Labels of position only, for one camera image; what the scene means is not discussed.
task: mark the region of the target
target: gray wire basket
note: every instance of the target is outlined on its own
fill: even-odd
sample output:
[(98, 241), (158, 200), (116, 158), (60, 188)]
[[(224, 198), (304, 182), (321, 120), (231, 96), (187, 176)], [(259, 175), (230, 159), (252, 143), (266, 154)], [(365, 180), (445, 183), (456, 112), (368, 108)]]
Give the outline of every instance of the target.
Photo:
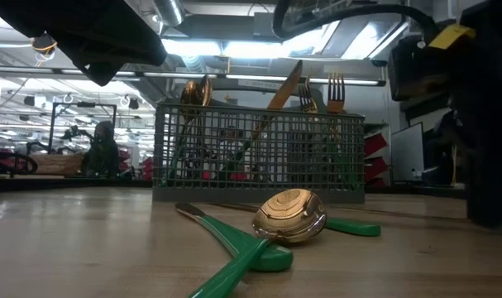
[(153, 199), (258, 203), (302, 188), (327, 202), (362, 203), (363, 120), (161, 103)]

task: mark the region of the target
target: ceiling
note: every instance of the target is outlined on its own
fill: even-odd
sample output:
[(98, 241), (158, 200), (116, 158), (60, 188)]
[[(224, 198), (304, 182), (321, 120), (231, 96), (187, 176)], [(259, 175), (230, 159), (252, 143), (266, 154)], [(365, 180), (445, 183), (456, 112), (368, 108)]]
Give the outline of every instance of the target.
[[(213, 41), (226, 50), (234, 41), (267, 41), (280, 43), (270, 30), (271, 15), (276, 0), (262, 0), (260, 4), (249, 0), (183, 0), (186, 10), (184, 22), (174, 28), (160, 28), (156, 9), (151, 0), (127, 0), (131, 8), (141, 16), (154, 30), (161, 31), (162, 39), (173, 41)], [(324, 38), (327, 26), (321, 28), (318, 39), (308, 41), (313, 48), (297, 49), (289, 52), (289, 57), (271, 58), (220, 58), (217, 56), (198, 55), (201, 72), (245, 74), (245, 75), (287, 75), (297, 59), (305, 59), (303, 75), (326, 78), (331, 71), (341, 71), (347, 77), (358, 79), (384, 79), (381, 69), (374, 67), (365, 58), (370, 52), (354, 60), (342, 60), (356, 38), (369, 26), (376, 39), (400, 24), (397, 15), (378, 15), (352, 17), (341, 21), (331, 28)], [(316, 44), (322, 49), (315, 51)], [(40, 65), (47, 68), (72, 69), (69, 58), (60, 50), (53, 56), (43, 59), (31, 47), (26, 36), (13, 30), (0, 19), (0, 65), (33, 67)], [(384, 49), (373, 58), (385, 59), (388, 49)], [(161, 67), (146, 65), (126, 65), (125, 70), (155, 71), (195, 71), (197, 68), (185, 63), (179, 55), (169, 55)], [(117, 105), (117, 139), (121, 143), (136, 143), (144, 154), (153, 150), (154, 107), (166, 98), (178, 97), (185, 80), (169, 78), (144, 78), (134, 80), (114, 80), (107, 86), (100, 87), (85, 78), (57, 79), (54, 77), (32, 78), (24, 76), (0, 76), (2, 100), (0, 108), (0, 145), (14, 147), (14, 144), (36, 140), (48, 142), (51, 117), (51, 103), (82, 101), (109, 103)], [(32, 96), (40, 104), (29, 106), (25, 97)], [(130, 109), (128, 102), (138, 99), (139, 108)], [(55, 120), (55, 136), (59, 137), (70, 125), (77, 124), (90, 132), (95, 123), (110, 119), (109, 108), (69, 107), (70, 113), (63, 113)], [(89, 117), (90, 123), (76, 121), (76, 117)], [(79, 145), (87, 146), (87, 140), (80, 140)]]

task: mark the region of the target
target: wooden table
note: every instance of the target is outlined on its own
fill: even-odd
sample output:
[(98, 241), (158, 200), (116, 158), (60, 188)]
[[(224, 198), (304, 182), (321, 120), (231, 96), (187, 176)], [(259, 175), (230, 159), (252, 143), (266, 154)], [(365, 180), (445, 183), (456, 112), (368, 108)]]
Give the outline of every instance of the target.
[[(250, 232), (253, 214), (198, 204)], [(233, 297), (502, 297), (502, 235), (465, 220), (340, 210), (379, 238), (324, 230), (282, 273), (250, 272)], [(349, 208), (464, 218), (464, 201), (367, 195)], [(0, 194), (0, 297), (186, 297), (228, 253), (149, 189)]]

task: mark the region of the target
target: black cable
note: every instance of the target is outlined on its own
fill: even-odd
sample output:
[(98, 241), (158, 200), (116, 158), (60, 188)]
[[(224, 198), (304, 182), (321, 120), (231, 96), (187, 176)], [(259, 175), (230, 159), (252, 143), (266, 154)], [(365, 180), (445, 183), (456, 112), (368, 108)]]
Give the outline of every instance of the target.
[(275, 8), (275, 15), (273, 17), (273, 32), (282, 40), (288, 40), (320, 26), (348, 17), (365, 16), (377, 13), (398, 13), (412, 18), (422, 28), (424, 40), (427, 44), (429, 44), (439, 33), (436, 23), (430, 16), (420, 12), (416, 8), (398, 4), (376, 4), (349, 8), (327, 17), (316, 18), (303, 24), (294, 25), (291, 28), (284, 29), (284, 18), (290, 4), (291, 0), (279, 0)]

